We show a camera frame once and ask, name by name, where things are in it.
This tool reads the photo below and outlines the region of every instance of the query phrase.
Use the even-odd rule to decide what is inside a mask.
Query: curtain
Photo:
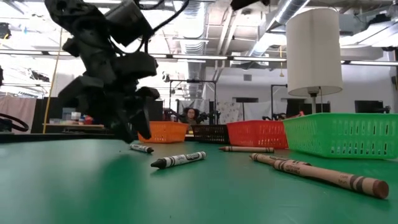
[[[16,134],[30,133],[30,130],[32,129],[35,107],[36,98],[19,98],[11,96],[0,97],[0,113],[8,114],[21,119],[23,122],[29,125],[29,130],[25,133],[13,129],[12,132]]]
[[[274,101],[274,114],[286,113],[287,102]],[[271,118],[271,101],[263,103],[244,103],[244,119],[262,120],[263,116]]]
[[[217,110],[220,114],[220,124],[243,121],[242,103],[217,102]]]
[[[182,101],[180,100],[180,108],[178,109],[180,113],[184,110],[184,108],[193,108],[193,109],[198,109],[201,113],[210,112],[210,100],[200,100],[200,99],[195,99],[191,101]]]

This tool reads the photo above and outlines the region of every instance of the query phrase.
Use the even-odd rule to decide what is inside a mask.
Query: plastic basket
[[[398,114],[322,113],[284,121],[289,148],[323,157],[393,159]]]
[[[233,146],[288,148],[281,121],[239,121],[229,123],[227,127]]]
[[[228,129],[223,125],[193,125],[193,135],[196,141],[229,144]]]
[[[152,137],[144,139],[138,134],[138,139],[142,142],[151,143],[174,143],[184,142],[188,124],[171,121],[151,121],[149,123]]]

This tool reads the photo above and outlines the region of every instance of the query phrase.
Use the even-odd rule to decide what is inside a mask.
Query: green plastic basket
[[[289,149],[323,157],[398,157],[398,114],[320,113],[284,120]]]

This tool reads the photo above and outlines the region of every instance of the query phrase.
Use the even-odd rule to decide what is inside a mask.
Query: brown crayon
[[[316,179],[344,189],[384,199],[388,196],[389,186],[385,181],[328,170],[314,166],[294,164],[292,161],[275,161],[274,168],[309,179]]]
[[[280,160],[280,161],[292,161],[294,164],[298,164],[298,165],[307,165],[310,166],[311,164],[307,163],[307,162],[303,162],[303,161],[296,161],[293,159],[287,159],[287,158],[282,158],[282,157],[276,157],[276,156],[268,156],[268,155],[263,155],[260,153],[253,153],[251,154],[250,158],[253,161],[258,161],[258,162],[262,162],[268,165],[273,166],[274,162],[276,160]]]
[[[268,152],[274,153],[274,148],[270,147],[241,147],[241,146],[224,146],[218,148],[224,152]]]

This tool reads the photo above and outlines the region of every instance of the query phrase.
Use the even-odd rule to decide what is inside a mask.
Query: orange plastic basket
[[[227,124],[227,128],[233,146],[288,148],[281,121],[239,121]]]
[[[144,139],[138,134],[138,139],[142,142],[150,143],[173,143],[184,142],[188,124],[171,121],[150,121],[149,123],[152,137]]]

